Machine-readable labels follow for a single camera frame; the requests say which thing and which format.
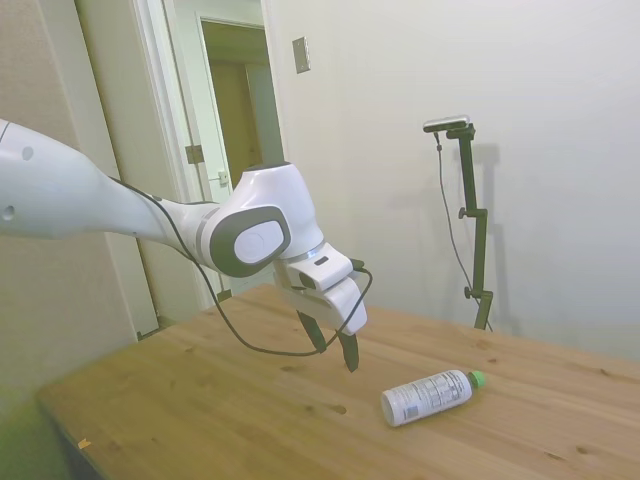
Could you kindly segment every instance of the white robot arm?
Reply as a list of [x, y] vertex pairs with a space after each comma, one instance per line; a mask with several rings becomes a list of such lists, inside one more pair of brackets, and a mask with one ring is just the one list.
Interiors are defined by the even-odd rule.
[[61, 238], [88, 231], [160, 242], [231, 277], [274, 262], [276, 283], [316, 350], [327, 346], [318, 320], [338, 330], [347, 366], [357, 368], [355, 333], [367, 315], [354, 263], [325, 242], [295, 166], [245, 171], [224, 204], [180, 204], [136, 192], [82, 153], [0, 120], [0, 234]]

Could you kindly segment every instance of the white bottle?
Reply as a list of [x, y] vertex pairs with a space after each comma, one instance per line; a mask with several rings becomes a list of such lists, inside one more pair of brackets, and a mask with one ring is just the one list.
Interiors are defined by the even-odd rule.
[[382, 392], [384, 418], [397, 427], [462, 405], [485, 384], [482, 372], [449, 370]]

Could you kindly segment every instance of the wood grain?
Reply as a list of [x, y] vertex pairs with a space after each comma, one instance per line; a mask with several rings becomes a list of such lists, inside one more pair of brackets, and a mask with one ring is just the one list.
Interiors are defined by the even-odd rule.
[[[224, 303], [252, 343], [304, 351], [271, 286]], [[360, 368], [339, 348], [251, 352], [213, 311], [47, 387], [40, 399], [109, 479], [638, 479], [640, 365], [369, 309]], [[388, 388], [483, 370], [470, 402], [386, 425]]]

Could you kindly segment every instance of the doorway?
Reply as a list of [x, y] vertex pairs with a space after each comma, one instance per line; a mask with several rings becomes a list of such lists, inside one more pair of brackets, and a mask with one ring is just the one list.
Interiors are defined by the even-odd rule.
[[232, 188], [242, 172], [284, 161], [269, 54], [259, 27], [202, 22]]

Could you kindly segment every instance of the black cable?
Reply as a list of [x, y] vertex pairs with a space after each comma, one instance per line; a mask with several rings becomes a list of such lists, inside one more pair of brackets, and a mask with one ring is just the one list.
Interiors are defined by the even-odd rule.
[[[220, 312], [220, 316], [222, 317], [224, 322], [227, 324], [227, 327], [229, 328], [229, 330], [231, 330], [231, 333], [233, 333], [233, 335], [236, 337], [236, 339], [238, 339], [238, 341], [240, 343], [242, 343], [245, 347], [249, 348], [250, 350], [253, 350], [253, 351], [256, 351], [256, 352], [266, 353], [266, 354], [269, 354], [269, 355], [280, 355], [280, 356], [285, 356], [285, 357], [310, 357], [312, 355], [316, 355], [316, 354], [322, 353], [324, 351], [324, 350], [320, 351], [318, 349], [312, 350], [312, 351], [309, 351], [309, 352], [284, 352], [284, 351], [280, 351], [280, 350], [269, 350], [269, 349], [266, 349], [266, 348], [261, 348], [261, 347], [256, 347], [254, 345], [251, 345], [244, 338], [242, 338], [242, 336], [235, 329], [235, 327], [233, 326], [233, 324], [231, 323], [231, 321], [229, 320], [227, 315], [224, 313], [224, 310], [222, 310], [222, 306], [220, 305], [220, 302], [218, 301], [218, 297], [216, 296], [215, 291], [214, 291], [213, 287], [211, 286], [211, 282], [209, 282], [209, 278], [207, 277], [207, 274], [204, 272], [204, 270], [202, 269], [202, 266], [198, 263], [198, 261], [195, 259], [193, 254], [189, 251], [189, 249], [185, 245], [184, 240], [182, 239], [182, 235], [180, 235], [180, 231], [178, 230], [178, 227], [176, 226], [175, 222], [173, 221], [173, 218], [171, 217], [171, 214], [169, 214], [169, 212], [167, 212], [167, 210], [160, 204], [160, 202], [158, 200], [153, 198], [153, 196], [149, 195], [148, 193], [145, 193], [142, 190], [138, 190], [136, 187], [133, 187], [133, 186], [127, 184], [127, 183], [124, 183], [123, 181], [118, 180], [117, 178], [111, 177], [111, 179], [113, 181], [115, 181], [116, 183], [119, 183], [123, 187], [128, 188], [129, 190], [137, 193], [141, 197], [143, 197], [146, 200], [148, 200], [151, 203], [153, 203], [156, 207], [158, 207], [160, 209], [160, 211], [164, 214], [164, 216], [167, 217], [167, 220], [169, 221], [169, 224], [171, 225], [171, 228], [173, 229], [173, 232], [176, 234], [176, 237], [178, 238], [178, 242], [180, 242], [180, 246], [184, 250], [184, 253], [185, 253], [186, 257], [194, 263], [194, 265], [196, 266], [196, 268], [200, 272], [200, 275], [202, 275], [202, 278], [204, 279], [204, 282], [207, 285], [207, 289], [209, 290], [209, 293], [211, 294], [211, 298], [213, 298], [213, 303], [215, 303], [216, 308], [218, 309], [218, 312]], [[364, 299], [365, 295], [369, 291], [369, 288], [371, 287], [371, 284], [373, 283], [373, 274], [369, 270], [367, 270], [366, 268], [364, 268], [364, 267], [354, 268], [354, 271], [359, 272], [359, 273], [364, 273], [365, 275], [367, 275], [369, 277], [369, 281], [367, 282], [366, 287], [362, 291], [362, 294], [360, 294], [360, 297], [358, 298], [358, 301], [353, 306], [353, 309], [349, 313], [349, 316], [347, 317], [347, 319], [340, 326], [340, 328], [338, 330], [336, 330], [336, 333], [327, 342], [326, 348], [328, 348], [333, 342], [336, 341], [336, 339], [338, 338], [338, 335], [341, 334], [342, 331], [349, 324], [349, 322], [351, 321], [351, 318], [356, 313], [356, 310], [358, 309], [358, 307], [362, 303], [362, 300]]]
[[[440, 176], [440, 192], [442, 193], [442, 202], [444, 203], [444, 210], [447, 213], [447, 224], [449, 225], [449, 238], [451, 239], [451, 246], [453, 246], [453, 252], [456, 254], [456, 259], [458, 260], [458, 265], [462, 269], [462, 273], [464, 274], [464, 278], [467, 280], [467, 285], [469, 286], [469, 290], [472, 290], [471, 280], [469, 279], [469, 274], [467, 274], [467, 269], [464, 268], [464, 264], [460, 259], [460, 254], [458, 253], [458, 247], [456, 246], [456, 241], [453, 238], [453, 227], [451, 226], [451, 214], [449, 213], [449, 204], [447, 202], [447, 195], [444, 192], [444, 182], [442, 181], [442, 145], [440, 144], [440, 137], [438, 136], [438, 132], [434, 132], [433, 136], [436, 138], [437, 150], [438, 150], [438, 166], [439, 166], [439, 176]], [[480, 301], [472, 297], [475, 302], [478, 304], [478, 308], [480, 308]], [[493, 327], [491, 323], [487, 319], [487, 326], [489, 330], [493, 332]]]

